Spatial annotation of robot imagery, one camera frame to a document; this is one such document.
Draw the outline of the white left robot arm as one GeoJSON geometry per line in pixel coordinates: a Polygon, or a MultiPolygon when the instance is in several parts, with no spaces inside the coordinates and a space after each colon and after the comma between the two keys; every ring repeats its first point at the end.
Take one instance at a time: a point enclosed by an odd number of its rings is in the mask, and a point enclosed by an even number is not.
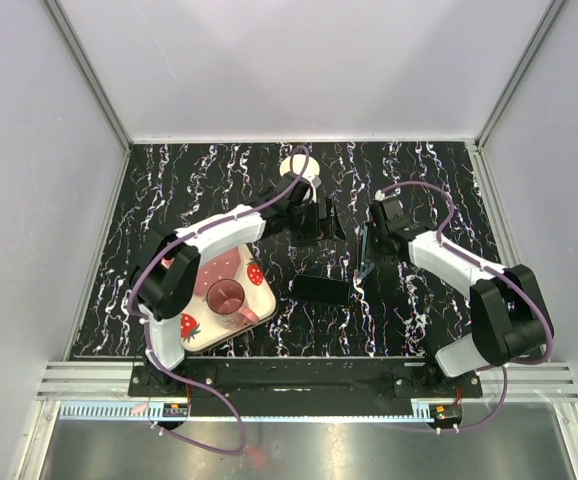
{"type": "Polygon", "coordinates": [[[283,176],[232,210],[173,232],[148,232],[129,276],[127,308],[145,321],[146,354],[153,364],[150,384],[165,396],[184,386],[178,365],[183,347],[173,337],[173,318],[192,301],[200,273],[220,255],[288,231],[292,244],[311,246],[323,240],[346,239],[330,197],[317,197],[318,181],[283,176]]]}

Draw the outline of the phone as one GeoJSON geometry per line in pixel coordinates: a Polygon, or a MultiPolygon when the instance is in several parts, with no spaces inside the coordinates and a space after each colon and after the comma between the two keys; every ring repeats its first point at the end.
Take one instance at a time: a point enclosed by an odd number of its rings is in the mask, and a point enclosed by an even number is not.
{"type": "Polygon", "coordinates": [[[357,240],[357,265],[354,271],[354,282],[361,283],[374,269],[368,257],[369,223],[365,222],[359,230],[357,240]]]}

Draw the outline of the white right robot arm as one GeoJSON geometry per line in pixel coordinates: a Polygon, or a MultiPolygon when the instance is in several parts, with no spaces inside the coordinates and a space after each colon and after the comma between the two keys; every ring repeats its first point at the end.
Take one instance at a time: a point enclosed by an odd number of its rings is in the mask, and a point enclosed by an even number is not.
{"type": "Polygon", "coordinates": [[[432,395],[449,394],[466,374],[524,362],[539,348],[551,351],[553,324],[529,267],[507,267],[472,254],[414,222],[394,196],[371,202],[361,245],[362,272],[379,263],[407,263],[430,272],[469,303],[470,333],[439,348],[416,375],[432,395]]]}

